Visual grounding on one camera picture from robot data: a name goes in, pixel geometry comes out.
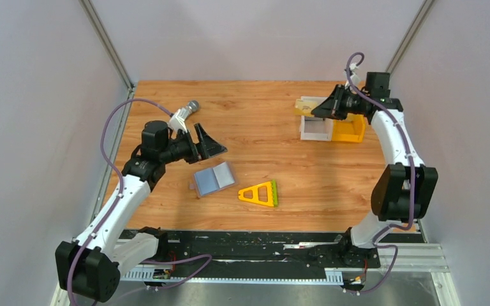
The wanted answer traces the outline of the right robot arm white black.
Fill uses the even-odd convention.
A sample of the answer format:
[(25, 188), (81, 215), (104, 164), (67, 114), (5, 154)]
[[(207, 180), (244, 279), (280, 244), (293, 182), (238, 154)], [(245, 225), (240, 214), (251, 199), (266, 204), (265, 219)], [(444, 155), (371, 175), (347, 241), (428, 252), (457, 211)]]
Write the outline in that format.
[(361, 90), (344, 85), (311, 114), (343, 120), (362, 115), (376, 133), (386, 167), (371, 193), (371, 210), (356, 226), (346, 230), (339, 243), (328, 248), (330, 263), (342, 266), (377, 266), (375, 243), (394, 228), (407, 229), (425, 216), (438, 181), (436, 168), (426, 166), (414, 149), (405, 126), (400, 100), (390, 96), (390, 74), (369, 72)]

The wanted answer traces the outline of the pink leather card holder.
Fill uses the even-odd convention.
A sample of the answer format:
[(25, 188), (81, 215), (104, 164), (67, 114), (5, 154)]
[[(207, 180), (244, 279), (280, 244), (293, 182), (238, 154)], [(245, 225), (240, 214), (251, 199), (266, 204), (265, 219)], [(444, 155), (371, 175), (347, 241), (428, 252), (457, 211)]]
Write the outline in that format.
[(224, 161), (216, 166), (195, 172), (189, 182), (189, 189), (194, 190), (198, 198), (228, 189), (238, 184), (233, 165)]

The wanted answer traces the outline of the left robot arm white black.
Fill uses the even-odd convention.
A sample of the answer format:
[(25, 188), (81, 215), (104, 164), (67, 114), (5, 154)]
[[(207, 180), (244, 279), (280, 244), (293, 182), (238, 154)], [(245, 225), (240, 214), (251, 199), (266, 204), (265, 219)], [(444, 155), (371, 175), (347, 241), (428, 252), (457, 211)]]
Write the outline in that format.
[(61, 242), (56, 249), (59, 286), (70, 298), (81, 295), (106, 302), (124, 274), (159, 254), (167, 238), (154, 228), (120, 246), (116, 243), (135, 210), (164, 176), (167, 164), (180, 160), (193, 164), (227, 152), (201, 124), (194, 128), (197, 142), (190, 132), (173, 133), (164, 121), (145, 124), (141, 142), (118, 172), (119, 183), (102, 211), (74, 241)]

